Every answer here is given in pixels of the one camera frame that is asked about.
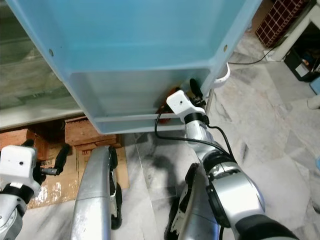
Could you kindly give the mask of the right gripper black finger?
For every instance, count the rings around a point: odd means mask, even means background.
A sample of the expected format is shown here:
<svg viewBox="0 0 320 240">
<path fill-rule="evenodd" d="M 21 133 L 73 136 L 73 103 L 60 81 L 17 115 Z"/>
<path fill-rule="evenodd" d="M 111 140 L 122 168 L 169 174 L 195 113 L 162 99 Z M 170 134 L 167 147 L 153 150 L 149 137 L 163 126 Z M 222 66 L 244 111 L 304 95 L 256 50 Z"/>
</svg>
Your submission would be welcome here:
<svg viewBox="0 0 320 240">
<path fill-rule="evenodd" d="M 192 94 L 192 102 L 202 102 L 204 100 L 204 94 L 202 93 L 201 87 L 199 87 L 199 83 L 194 78 L 190 78 L 189 80 L 190 92 Z"/>
</svg>

